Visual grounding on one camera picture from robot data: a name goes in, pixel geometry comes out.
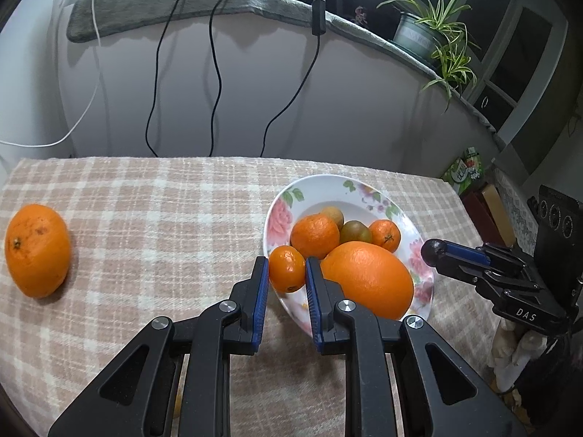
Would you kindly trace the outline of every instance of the checkered tablecloth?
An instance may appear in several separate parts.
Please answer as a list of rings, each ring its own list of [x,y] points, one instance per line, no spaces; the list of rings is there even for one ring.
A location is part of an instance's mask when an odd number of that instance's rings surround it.
[[[228,297],[261,254],[275,195],[294,179],[336,173],[387,193],[424,238],[480,238],[459,198],[435,179],[305,161],[242,158],[22,161],[0,196],[0,230],[19,208],[65,219],[74,255],[62,288],[25,297],[0,270],[0,383],[40,435],[153,317],[182,320]],[[482,373],[496,328],[473,288],[436,276],[430,323]],[[269,293],[263,343],[231,360],[237,437],[343,435],[344,369]]]

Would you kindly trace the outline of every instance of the gray plush mat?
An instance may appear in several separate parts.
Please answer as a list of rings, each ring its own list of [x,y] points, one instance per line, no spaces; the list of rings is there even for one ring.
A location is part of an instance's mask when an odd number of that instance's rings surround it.
[[[218,0],[181,0],[173,20],[208,16]],[[110,36],[130,29],[165,23],[176,0],[95,0],[95,19],[100,36]],[[282,21],[296,26],[311,26],[311,6],[296,0],[225,0],[216,14],[251,12],[264,18]],[[406,52],[372,32],[344,18],[326,13],[326,27],[346,39],[398,58],[407,66],[422,72],[429,80],[437,77],[432,69]],[[67,38],[71,42],[83,43],[95,39],[91,18],[91,0],[75,3],[67,26]],[[500,150],[504,142],[488,120],[463,98],[461,102],[477,120],[492,133]]]

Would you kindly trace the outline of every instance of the plate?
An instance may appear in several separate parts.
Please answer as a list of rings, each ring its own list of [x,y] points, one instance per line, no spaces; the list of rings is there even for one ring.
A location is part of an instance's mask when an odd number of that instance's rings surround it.
[[[345,176],[321,174],[292,182],[273,200],[263,229],[263,255],[290,244],[292,227],[302,217],[316,214],[325,206],[340,208],[345,221],[358,220],[370,225],[377,219],[390,219],[401,232],[395,255],[409,270],[415,285],[413,302],[405,315],[427,319],[433,300],[433,270],[421,258],[423,238],[405,213],[377,189]],[[305,286],[293,293],[276,292],[283,308],[308,335],[312,334]]]

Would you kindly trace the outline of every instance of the green plant pot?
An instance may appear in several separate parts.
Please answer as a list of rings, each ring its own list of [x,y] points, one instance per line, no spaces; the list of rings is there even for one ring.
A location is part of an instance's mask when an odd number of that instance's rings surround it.
[[[415,23],[416,18],[410,13],[401,13],[401,19],[393,41],[412,52],[417,57],[426,61],[430,66],[435,67],[437,60],[431,58],[437,45],[447,43],[445,36],[438,31],[431,29],[425,23]]]

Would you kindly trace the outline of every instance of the silver bolt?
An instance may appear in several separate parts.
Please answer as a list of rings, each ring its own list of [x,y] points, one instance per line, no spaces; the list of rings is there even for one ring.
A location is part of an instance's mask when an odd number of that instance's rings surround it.
[[[168,320],[168,317],[156,317],[152,321],[152,327],[155,328],[156,330],[162,330],[163,328],[166,328],[169,324],[170,321]]]
[[[344,299],[338,302],[338,308],[344,312],[352,312],[356,309],[356,304],[351,300]]]
[[[423,327],[423,319],[418,315],[410,315],[405,319],[405,323],[411,328]]]
[[[234,302],[234,300],[224,300],[219,304],[219,309],[223,312],[232,312],[237,309],[237,302]]]

